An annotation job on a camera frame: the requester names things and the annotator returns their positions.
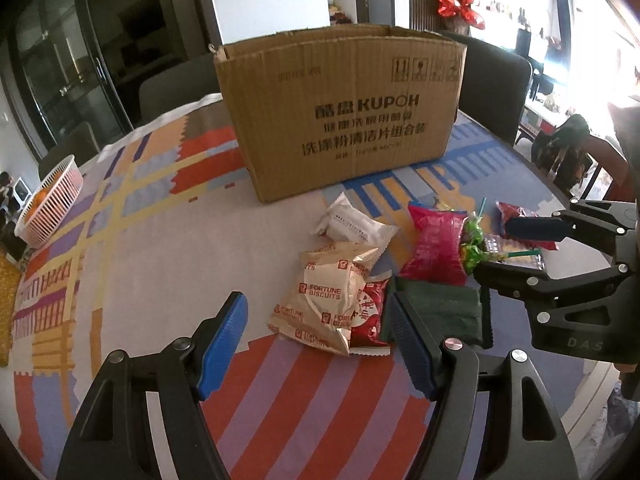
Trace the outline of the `clear cracker packet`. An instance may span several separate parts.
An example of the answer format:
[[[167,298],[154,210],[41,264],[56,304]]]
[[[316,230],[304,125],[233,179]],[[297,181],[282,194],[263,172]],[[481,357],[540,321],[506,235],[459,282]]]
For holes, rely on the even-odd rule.
[[[509,240],[496,234],[485,236],[484,247],[488,261],[530,270],[544,270],[540,248],[528,248],[517,240]]]

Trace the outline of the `red white snack packet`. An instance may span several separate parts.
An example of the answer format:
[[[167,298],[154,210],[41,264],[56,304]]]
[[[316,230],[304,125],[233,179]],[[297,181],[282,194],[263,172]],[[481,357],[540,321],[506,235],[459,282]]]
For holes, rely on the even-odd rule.
[[[355,356],[389,356],[390,345],[382,339],[385,292],[392,272],[371,276],[358,292],[358,304],[352,316],[349,353]]]

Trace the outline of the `green lollipops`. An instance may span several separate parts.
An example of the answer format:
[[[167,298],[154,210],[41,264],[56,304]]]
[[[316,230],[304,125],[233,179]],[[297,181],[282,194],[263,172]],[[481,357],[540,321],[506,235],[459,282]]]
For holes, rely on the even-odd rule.
[[[471,275],[480,263],[496,263],[487,260],[484,239],[487,235],[482,227],[486,200],[483,198],[477,210],[472,211],[463,222],[459,244],[459,257],[464,272]]]

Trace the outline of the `dark green snack packet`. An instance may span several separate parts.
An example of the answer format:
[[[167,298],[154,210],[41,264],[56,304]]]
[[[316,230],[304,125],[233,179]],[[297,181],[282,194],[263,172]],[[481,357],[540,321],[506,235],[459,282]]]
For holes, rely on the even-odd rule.
[[[491,327],[490,293],[486,289],[409,280],[393,276],[386,286],[381,338],[392,340],[390,297],[403,292],[429,328],[442,336],[457,337],[466,344],[490,349],[494,345]]]

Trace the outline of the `red small snack packet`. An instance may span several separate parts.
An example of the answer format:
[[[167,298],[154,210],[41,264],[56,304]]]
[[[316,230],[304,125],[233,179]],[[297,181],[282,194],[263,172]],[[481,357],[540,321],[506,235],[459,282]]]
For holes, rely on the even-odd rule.
[[[500,235],[517,240],[528,248],[540,248],[554,252],[558,243],[552,238],[552,227],[547,219],[539,220],[538,214],[522,206],[496,203],[500,214]]]

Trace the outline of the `magenta snack packet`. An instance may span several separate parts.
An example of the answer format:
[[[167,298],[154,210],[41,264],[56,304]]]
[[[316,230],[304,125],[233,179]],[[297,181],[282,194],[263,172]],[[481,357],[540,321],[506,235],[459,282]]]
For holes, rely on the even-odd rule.
[[[466,272],[460,259],[460,244],[466,213],[408,206],[418,231],[416,246],[399,276],[408,280],[463,286]]]

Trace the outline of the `fortune biscuits beige packet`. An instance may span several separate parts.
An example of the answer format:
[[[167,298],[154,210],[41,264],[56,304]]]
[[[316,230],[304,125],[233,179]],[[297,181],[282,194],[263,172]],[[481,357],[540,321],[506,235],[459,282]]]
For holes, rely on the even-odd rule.
[[[333,242],[299,256],[291,289],[273,308],[273,332],[338,356],[349,354],[352,317],[378,248]]]

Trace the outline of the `colourful patterned tablecloth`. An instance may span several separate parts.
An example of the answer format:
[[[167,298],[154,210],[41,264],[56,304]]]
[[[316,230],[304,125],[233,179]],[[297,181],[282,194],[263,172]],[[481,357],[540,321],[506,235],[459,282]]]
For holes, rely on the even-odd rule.
[[[428,403],[400,356],[334,356],[274,334],[273,308],[336,196],[397,226],[378,272],[398,270],[416,232],[408,205],[496,203],[551,214],[563,205],[512,148],[459,117],[445,156],[269,205],[254,186],[221,103],[159,120],[109,146],[29,261],[1,372],[1,423],[30,469],[58,470],[73,418],[105,357],[154,353],[194,332],[230,292],[250,317],[222,387],[204,403],[237,479],[400,479]]]

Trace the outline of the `dark chair right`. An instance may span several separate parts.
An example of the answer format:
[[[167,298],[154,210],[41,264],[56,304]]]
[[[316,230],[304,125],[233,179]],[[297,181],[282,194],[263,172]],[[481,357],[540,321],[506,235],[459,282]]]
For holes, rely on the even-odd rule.
[[[442,32],[464,44],[466,59],[459,108],[499,139],[515,142],[533,69],[526,58],[488,42]]]

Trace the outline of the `woven yellow tissue box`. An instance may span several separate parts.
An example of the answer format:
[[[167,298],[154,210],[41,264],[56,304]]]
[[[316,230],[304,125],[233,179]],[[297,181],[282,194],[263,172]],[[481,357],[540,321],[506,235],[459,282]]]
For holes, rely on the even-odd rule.
[[[14,262],[1,252],[0,257],[0,366],[7,367],[12,344],[11,326],[21,272]]]

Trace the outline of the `white basket of oranges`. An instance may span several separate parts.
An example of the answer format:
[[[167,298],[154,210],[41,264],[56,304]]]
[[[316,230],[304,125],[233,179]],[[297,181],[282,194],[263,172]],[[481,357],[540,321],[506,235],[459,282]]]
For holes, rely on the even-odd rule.
[[[84,178],[74,155],[62,159],[42,180],[15,222],[14,234],[30,248],[41,247],[78,199]]]

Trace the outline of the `brown cardboard box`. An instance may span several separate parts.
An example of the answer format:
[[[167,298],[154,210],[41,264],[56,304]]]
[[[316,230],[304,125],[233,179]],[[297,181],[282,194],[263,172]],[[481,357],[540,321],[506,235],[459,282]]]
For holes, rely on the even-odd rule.
[[[272,203],[442,157],[466,47],[361,24],[278,32],[213,56],[258,200]]]

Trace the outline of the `dark chair far left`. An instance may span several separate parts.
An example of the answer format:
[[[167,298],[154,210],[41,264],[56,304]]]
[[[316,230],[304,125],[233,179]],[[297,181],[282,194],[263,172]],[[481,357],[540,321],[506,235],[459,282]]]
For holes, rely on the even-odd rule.
[[[38,176],[43,181],[51,170],[67,156],[73,155],[76,165],[80,167],[93,159],[99,152],[99,144],[96,142],[91,125],[88,122],[81,122],[41,159],[38,166]]]

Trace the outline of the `red bow decoration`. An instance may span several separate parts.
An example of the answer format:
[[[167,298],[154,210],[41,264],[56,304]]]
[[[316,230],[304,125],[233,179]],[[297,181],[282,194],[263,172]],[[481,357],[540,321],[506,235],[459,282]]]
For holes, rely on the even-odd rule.
[[[446,26],[457,34],[467,34],[473,27],[484,30],[484,18],[473,9],[475,0],[438,0],[438,15],[445,20]]]

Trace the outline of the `dark chair behind box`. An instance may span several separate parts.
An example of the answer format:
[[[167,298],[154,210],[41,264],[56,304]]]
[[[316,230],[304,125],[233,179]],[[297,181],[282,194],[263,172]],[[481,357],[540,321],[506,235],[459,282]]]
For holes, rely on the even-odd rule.
[[[180,63],[146,80],[139,89],[142,122],[220,91],[211,53]]]

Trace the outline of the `black glass sliding door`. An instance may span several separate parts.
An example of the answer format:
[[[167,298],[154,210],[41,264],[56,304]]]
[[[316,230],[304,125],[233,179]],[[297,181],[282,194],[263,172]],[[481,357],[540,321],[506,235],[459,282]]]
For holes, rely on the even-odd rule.
[[[42,159],[83,122],[101,146],[149,122],[142,84],[219,37],[213,0],[24,0],[6,47],[29,151]]]

